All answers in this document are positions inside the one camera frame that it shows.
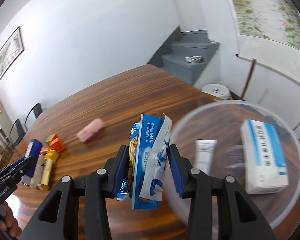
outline white bucket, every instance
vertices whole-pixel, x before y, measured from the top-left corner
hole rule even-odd
[[[213,95],[224,100],[228,100],[230,91],[227,87],[219,84],[209,84],[202,88],[202,92]]]

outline silver screw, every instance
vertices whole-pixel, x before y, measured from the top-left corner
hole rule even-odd
[[[197,169],[197,168],[192,168],[192,169],[190,170],[190,172],[191,172],[192,174],[195,174],[195,175],[197,175],[197,174],[199,174],[199,173],[200,173],[200,170],[199,170],[199,169]]]
[[[226,176],[226,181],[228,181],[229,183],[234,183],[235,179],[232,176]]]
[[[61,181],[62,182],[69,182],[70,179],[71,179],[70,176],[63,176],[62,179],[61,179]]]
[[[104,168],[101,168],[101,169],[97,170],[97,173],[98,173],[99,175],[103,175],[103,174],[105,174],[106,172],[107,172],[107,170],[104,169]]]

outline wooden stick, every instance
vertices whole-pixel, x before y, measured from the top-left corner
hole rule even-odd
[[[247,77],[247,81],[246,81],[246,84],[244,85],[244,89],[242,91],[242,95],[241,95],[241,99],[243,100],[246,92],[247,92],[247,88],[250,84],[250,80],[251,80],[251,77],[252,77],[252,74],[253,74],[253,71],[254,71],[254,68],[256,66],[256,63],[257,63],[257,60],[254,58],[252,59],[252,63],[251,63],[251,67],[250,67],[250,72],[249,72],[249,75]]]

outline clear plastic bowl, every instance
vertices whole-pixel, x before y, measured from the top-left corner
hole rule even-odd
[[[271,228],[279,225],[290,213],[300,195],[300,143],[293,131],[276,113],[245,101],[219,101],[201,106],[185,115],[172,129],[170,144],[176,144],[180,155],[194,165],[195,141],[217,140],[210,176],[223,179],[234,176],[244,187],[244,158],[240,127],[245,119],[271,123],[278,133],[286,158],[289,186],[274,194],[250,195]],[[190,199],[181,199],[176,192],[170,166],[167,166],[164,191],[170,207],[188,223]],[[212,238],[218,236],[216,199],[212,199]]]

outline pink block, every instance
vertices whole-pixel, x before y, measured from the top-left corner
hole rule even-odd
[[[95,119],[85,128],[83,128],[79,133],[77,133],[77,137],[81,142],[85,142],[104,126],[105,124],[100,118]]]

